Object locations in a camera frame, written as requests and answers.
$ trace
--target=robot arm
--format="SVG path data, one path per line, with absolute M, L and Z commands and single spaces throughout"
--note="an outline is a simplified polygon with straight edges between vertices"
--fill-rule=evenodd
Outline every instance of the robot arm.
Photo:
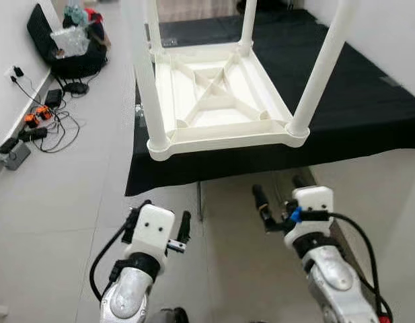
M 123 242 L 129 243 L 124 260 L 118 260 L 101 299 L 101 323 L 141 323 L 147 315 L 149 292 L 167 264 L 166 250 L 185 251 L 190 214 L 185 212 L 181 241 L 170 239 L 175 216 L 145 203 L 133 209 L 124 225 Z
M 343 259 L 337 241 L 330 237 L 332 190 L 324 186 L 294 190 L 282 223 L 272 218 L 261 187 L 255 185 L 253 193 L 266 231 L 283 231 L 285 244 L 295 249 L 302 260 L 309 290 L 322 309 L 324 322 L 378 323 L 361 292 L 357 272 Z

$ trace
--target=tiled floor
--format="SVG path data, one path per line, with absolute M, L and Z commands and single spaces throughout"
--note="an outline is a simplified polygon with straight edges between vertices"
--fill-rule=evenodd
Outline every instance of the tiled floor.
M 133 148 L 134 79 L 118 3 L 99 10 L 112 40 L 110 62 L 69 110 L 84 127 L 62 153 L 33 149 L 16 172 L 0 175 L 0 303 L 6 323 L 98 322 L 87 280 L 98 250 L 121 225 L 129 205 L 146 198 L 196 214 L 196 186 L 123 196 Z M 204 214 L 192 220 L 185 254 L 170 252 L 167 272 L 151 294 L 151 312 L 184 306 L 193 323 L 321 322 L 297 257 L 280 235 L 266 236 L 250 187 L 263 184 L 274 209 L 272 173 L 203 183 Z M 98 268 L 104 286 L 113 246 Z

